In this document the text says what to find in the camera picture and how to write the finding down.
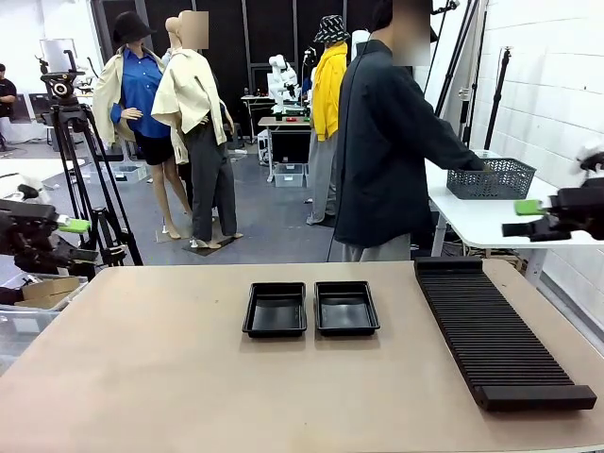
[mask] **green object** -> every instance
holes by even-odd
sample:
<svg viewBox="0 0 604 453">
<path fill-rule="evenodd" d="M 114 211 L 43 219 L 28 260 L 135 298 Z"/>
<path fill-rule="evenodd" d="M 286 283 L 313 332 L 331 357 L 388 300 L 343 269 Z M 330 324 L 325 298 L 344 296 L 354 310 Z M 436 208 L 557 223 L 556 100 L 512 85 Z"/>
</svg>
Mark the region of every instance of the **green object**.
<svg viewBox="0 0 604 453">
<path fill-rule="evenodd" d="M 84 234 L 91 229 L 91 223 L 88 220 L 71 219 L 67 225 L 59 226 L 59 231 L 64 233 Z"/>
<path fill-rule="evenodd" d="M 520 200 L 514 204 L 517 215 L 545 215 L 547 211 L 542 208 L 539 200 Z"/>
</svg>

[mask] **square black tray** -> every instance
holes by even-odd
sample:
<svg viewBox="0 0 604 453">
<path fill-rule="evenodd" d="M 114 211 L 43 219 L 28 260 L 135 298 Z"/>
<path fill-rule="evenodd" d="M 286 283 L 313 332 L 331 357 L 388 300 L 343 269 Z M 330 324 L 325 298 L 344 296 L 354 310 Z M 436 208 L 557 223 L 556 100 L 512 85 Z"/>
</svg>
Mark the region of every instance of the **square black tray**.
<svg viewBox="0 0 604 453">
<path fill-rule="evenodd" d="M 304 283 L 253 283 L 243 332 L 251 338 L 299 337 L 307 328 Z"/>
<path fill-rule="evenodd" d="M 331 281 L 314 285 L 314 315 L 322 335 L 373 335 L 378 314 L 366 281 Z"/>
</svg>

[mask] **yellow hoodie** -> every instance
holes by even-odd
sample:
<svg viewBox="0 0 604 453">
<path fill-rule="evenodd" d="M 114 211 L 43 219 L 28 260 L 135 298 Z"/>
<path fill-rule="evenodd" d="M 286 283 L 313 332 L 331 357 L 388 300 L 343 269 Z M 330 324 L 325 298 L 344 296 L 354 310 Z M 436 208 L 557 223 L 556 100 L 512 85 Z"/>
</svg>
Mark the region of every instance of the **yellow hoodie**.
<svg viewBox="0 0 604 453">
<path fill-rule="evenodd" d="M 346 72 L 348 44 L 329 47 L 317 66 L 312 90 L 312 121 L 319 142 L 338 131 L 340 85 Z"/>
</svg>

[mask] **blue shirt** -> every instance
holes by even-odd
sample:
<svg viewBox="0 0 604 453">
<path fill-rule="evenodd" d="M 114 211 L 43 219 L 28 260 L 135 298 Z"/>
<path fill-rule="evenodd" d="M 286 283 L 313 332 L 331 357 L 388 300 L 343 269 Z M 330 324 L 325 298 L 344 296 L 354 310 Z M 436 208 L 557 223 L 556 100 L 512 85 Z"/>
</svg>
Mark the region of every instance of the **blue shirt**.
<svg viewBox="0 0 604 453">
<path fill-rule="evenodd" d="M 170 127 L 151 116 L 153 101 L 161 81 L 161 72 L 155 59 L 148 54 L 139 59 L 134 52 L 124 50 L 124 75 L 122 78 L 122 102 L 126 109 L 135 108 L 143 113 L 138 120 L 128 120 L 130 129 L 144 137 L 159 139 L 170 136 Z M 113 104 L 111 121 L 119 123 L 122 106 Z"/>
</svg>

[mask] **black shorts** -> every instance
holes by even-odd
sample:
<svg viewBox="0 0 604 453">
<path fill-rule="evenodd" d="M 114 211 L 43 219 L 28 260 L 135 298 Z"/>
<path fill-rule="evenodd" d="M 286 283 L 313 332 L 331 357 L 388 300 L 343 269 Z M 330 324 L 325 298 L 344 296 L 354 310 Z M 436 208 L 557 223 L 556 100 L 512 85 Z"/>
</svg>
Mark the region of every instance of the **black shorts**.
<svg viewBox="0 0 604 453">
<path fill-rule="evenodd" d="M 143 153 L 144 160 L 147 164 L 160 165 L 174 155 L 174 148 L 172 147 L 170 136 L 152 139 L 150 137 L 145 137 L 136 130 L 133 132 L 134 137 L 136 138 L 136 144 L 139 146 L 141 153 Z"/>
</svg>

